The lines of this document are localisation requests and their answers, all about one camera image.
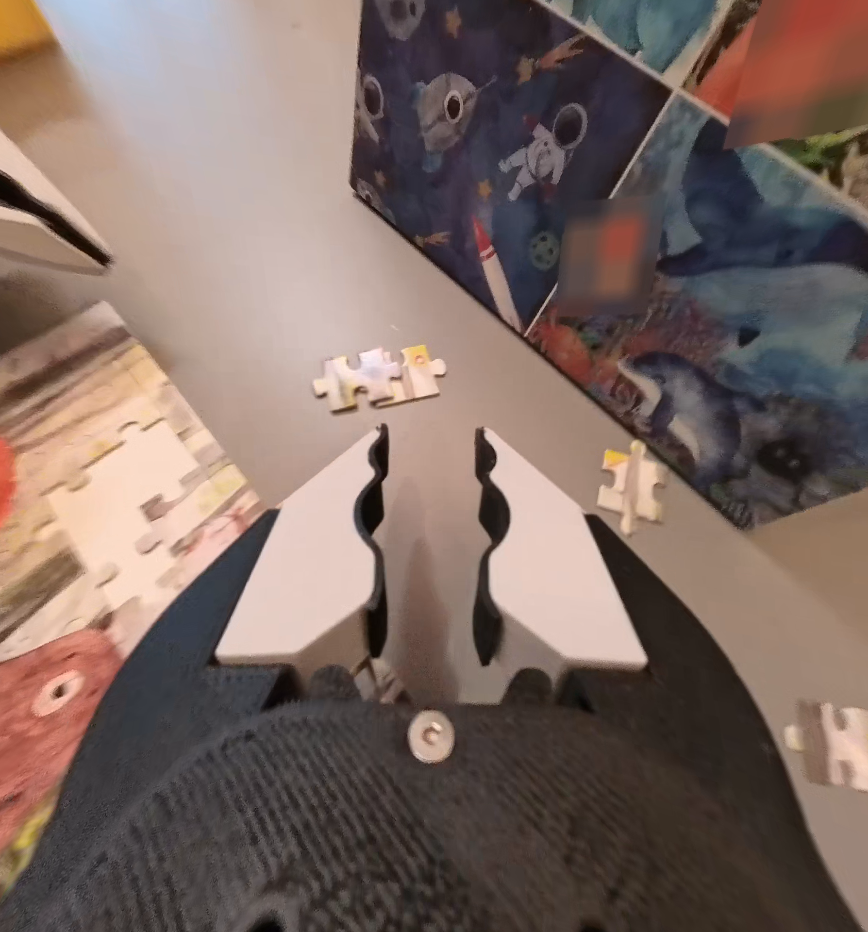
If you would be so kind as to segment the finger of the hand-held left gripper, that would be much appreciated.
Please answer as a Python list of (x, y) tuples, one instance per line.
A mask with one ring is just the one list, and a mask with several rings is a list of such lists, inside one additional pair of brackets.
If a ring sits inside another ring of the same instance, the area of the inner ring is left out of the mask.
[[(1, 129), (0, 204), (40, 216), (44, 216), (46, 210), (61, 213), (73, 224), (90, 229), (107, 245), (97, 230)], [(107, 248), (111, 266), (112, 254), (108, 245)]]
[(0, 204), (0, 257), (78, 273), (109, 270), (107, 245), (67, 216), (44, 216)]

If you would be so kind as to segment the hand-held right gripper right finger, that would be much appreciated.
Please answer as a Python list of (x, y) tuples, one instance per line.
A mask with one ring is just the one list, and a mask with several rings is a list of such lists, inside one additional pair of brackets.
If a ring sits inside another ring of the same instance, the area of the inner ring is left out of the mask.
[(649, 662), (582, 508), (488, 428), (474, 437), (489, 542), (474, 599), (474, 647), (505, 683), (524, 669), (562, 683), (580, 669)]

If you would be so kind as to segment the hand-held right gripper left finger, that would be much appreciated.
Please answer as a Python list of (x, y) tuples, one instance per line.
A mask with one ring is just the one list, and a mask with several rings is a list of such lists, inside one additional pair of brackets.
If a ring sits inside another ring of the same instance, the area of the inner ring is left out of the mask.
[(223, 666), (360, 668), (386, 642), (389, 431), (361, 437), (287, 497), (216, 648)]

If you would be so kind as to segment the pale grey-banded puzzle piece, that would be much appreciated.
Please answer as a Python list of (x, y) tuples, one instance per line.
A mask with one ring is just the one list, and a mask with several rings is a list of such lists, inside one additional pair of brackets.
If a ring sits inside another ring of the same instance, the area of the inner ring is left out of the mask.
[(605, 450), (601, 471), (610, 482), (600, 486), (596, 505), (618, 516), (622, 536), (632, 536), (640, 523), (661, 523), (657, 489), (665, 485), (668, 471), (650, 456), (646, 444), (635, 439), (627, 451)]

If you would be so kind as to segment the illustrated jigsaw puzzle board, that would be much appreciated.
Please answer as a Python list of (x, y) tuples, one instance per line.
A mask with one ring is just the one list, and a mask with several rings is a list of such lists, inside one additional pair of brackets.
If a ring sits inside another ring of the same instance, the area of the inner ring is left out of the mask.
[(126, 657), (263, 510), (110, 304), (0, 356), (0, 900)]

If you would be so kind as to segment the yellow cream puzzle piece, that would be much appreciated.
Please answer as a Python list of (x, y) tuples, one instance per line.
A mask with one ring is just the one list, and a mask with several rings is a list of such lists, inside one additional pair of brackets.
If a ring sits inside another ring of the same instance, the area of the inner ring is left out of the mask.
[(316, 398), (324, 398), (329, 409), (338, 413), (356, 408), (360, 393), (370, 405), (393, 400), (392, 383), (401, 375), (401, 366), (391, 354), (375, 348), (360, 352), (356, 366), (350, 366), (347, 356), (326, 359), (321, 377), (312, 381), (312, 389)]

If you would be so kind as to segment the beige grey striped puzzle piece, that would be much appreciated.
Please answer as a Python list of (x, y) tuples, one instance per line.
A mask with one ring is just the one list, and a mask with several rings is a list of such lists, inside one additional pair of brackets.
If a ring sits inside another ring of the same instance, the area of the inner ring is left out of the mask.
[(806, 779), (868, 794), (868, 709), (807, 700), (795, 709), (783, 740), (801, 756)]

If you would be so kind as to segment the colourful illustrated puzzle box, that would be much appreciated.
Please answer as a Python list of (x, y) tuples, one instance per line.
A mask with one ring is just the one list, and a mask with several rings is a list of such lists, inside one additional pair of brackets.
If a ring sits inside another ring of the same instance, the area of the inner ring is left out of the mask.
[(363, 2), (356, 196), (738, 528), (868, 489), (868, 2)]

